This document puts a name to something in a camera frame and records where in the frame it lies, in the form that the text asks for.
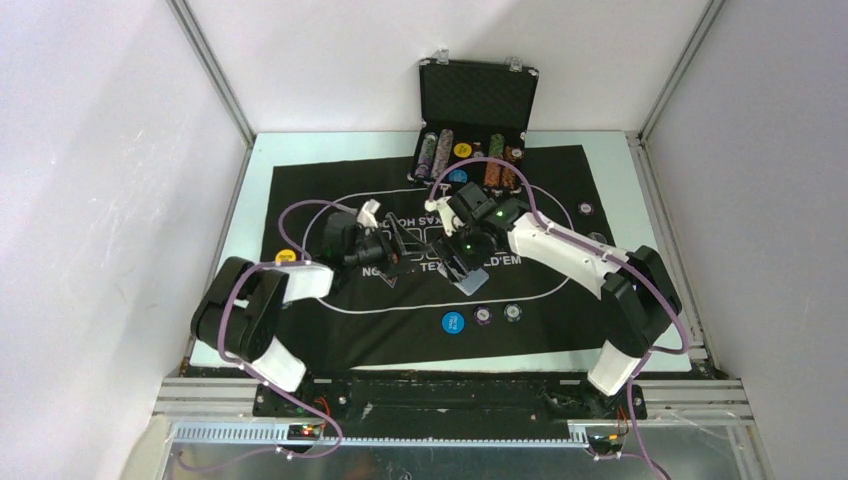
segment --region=light blue table surface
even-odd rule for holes
[[[417,140],[418,132],[259,134],[227,232],[221,262],[234,255],[259,259],[274,167],[409,157],[415,150]],[[636,250],[642,245],[657,248],[646,202],[623,132],[528,132],[526,145],[528,148],[582,145],[617,246],[627,250]],[[315,198],[321,198],[321,193],[315,192]],[[669,328],[660,337],[658,344],[679,347],[680,339],[677,332]],[[591,349],[360,368],[486,372],[585,371],[595,363],[599,353],[600,349]],[[207,367],[229,365],[224,364],[212,348],[200,342],[194,345],[190,363]],[[668,354],[653,355],[645,367],[645,371],[664,372],[689,369],[687,356]]]

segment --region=poker mat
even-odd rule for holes
[[[262,241],[262,261],[283,249],[277,220],[289,205],[306,199],[338,201],[359,208],[368,199],[381,203],[378,220],[393,212],[422,239],[441,229],[427,215],[428,190],[410,187],[411,158],[380,158],[275,167]],[[533,184],[538,208],[578,233],[615,244],[583,148],[528,148],[522,171]],[[519,194],[526,200],[526,192]],[[318,252],[322,230],[333,208],[307,205],[285,218],[285,229],[306,250]],[[436,270],[436,258],[416,259],[419,270],[387,281],[372,269],[352,272],[339,292],[323,299],[293,302],[280,311],[277,336],[316,374],[365,365],[458,360],[600,348],[605,335],[600,302],[575,282],[534,260],[496,253],[485,267],[490,278],[466,296]],[[517,303],[519,321],[509,322],[504,306]],[[478,325],[483,305],[492,321]],[[449,312],[463,316],[464,328],[449,334],[442,326]]]

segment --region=cable tie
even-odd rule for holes
[[[611,255],[613,255],[613,254],[615,254],[615,252],[613,252],[611,248],[610,248],[610,249],[607,249],[607,250],[604,250],[603,255],[601,255],[601,261],[606,263],[606,261],[607,261],[607,257],[609,257],[609,256],[611,256]]]

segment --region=yellow poker chip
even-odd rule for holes
[[[471,155],[471,145],[467,143],[457,143],[453,147],[453,154],[459,158],[468,158]]]
[[[294,250],[286,248],[285,250],[280,250],[277,252],[277,256],[274,258],[277,263],[285,263],[285,262],[293,262],[297,260],[297,254],[294,253]]]

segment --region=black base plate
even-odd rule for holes
[[[615,419],[625,395],[607,398],[591,386],[557,379],[388,379],[347,377],[305,381],[298,398],[323,409],[323,397],[345,435],[405,439],[562,439],[568,420]],[[638,419],[647,417],[642,389],[633,388]],[[314,417],[269,388],[257,388],[255,417]]]

